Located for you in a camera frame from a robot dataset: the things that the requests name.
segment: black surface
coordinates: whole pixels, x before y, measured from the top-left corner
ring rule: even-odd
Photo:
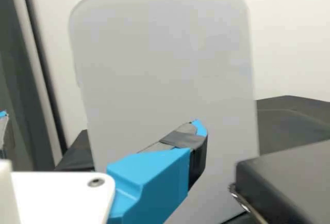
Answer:
[[[81,131],[63,159],[55,168],[56,171],[91,171],[94,170],[92,152],[87,130]]]
[[[236,190],[269,223],[329,223],[330,141],[240,162]]]
[[[294,96],[257,101],[260,154],[330,139],[330,103]]]

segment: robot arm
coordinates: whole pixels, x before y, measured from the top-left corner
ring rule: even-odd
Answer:
[[[198,120],[98,172],[11,172],[2,223],[163,223],[203,173],[207,131]]]

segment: white wall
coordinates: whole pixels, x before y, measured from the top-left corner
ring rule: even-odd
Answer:
[[[86,128],[67,22],[80,0],[33,0],[65,136]],[[327,0],[245,0],[250,9],[255,98],[283,94],[330,101]]]

